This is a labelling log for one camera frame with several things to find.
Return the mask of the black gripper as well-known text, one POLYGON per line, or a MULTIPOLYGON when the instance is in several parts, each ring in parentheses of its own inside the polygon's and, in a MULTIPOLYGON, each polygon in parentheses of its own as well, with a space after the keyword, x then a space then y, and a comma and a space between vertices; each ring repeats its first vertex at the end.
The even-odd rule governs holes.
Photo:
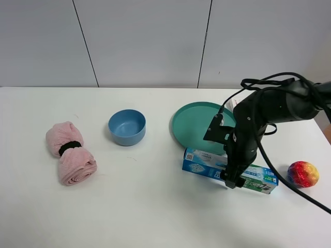
POLYGON ((220 178, 228 188, 242 188, 246 182, 241 175, 257 157, 258 146, 253 131, 257 132, 260 140, 266 131, 265 122, 257 124, 255 129, 249 122, 236 124, 234 128, 224 126, 229 133, 226 144, 228 164, 221 171, 220 178))

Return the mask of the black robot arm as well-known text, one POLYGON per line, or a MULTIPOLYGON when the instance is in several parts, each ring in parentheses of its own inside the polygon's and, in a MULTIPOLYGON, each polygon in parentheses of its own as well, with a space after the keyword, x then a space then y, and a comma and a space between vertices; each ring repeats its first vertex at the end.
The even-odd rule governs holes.
POLYGON ((205 140, 224 144, 228 165, 220 177, 232 189, 244 185, 242 174, 262 149, 261 139, 268 134, 267 126, 313 119, 320 110, 330 116, 329 82, 244 79, 242 86, 253 92, 234 108, 235 127, 221 124, 224 112, 221 107, 211 123, 216 129, 204 136, 205 140))

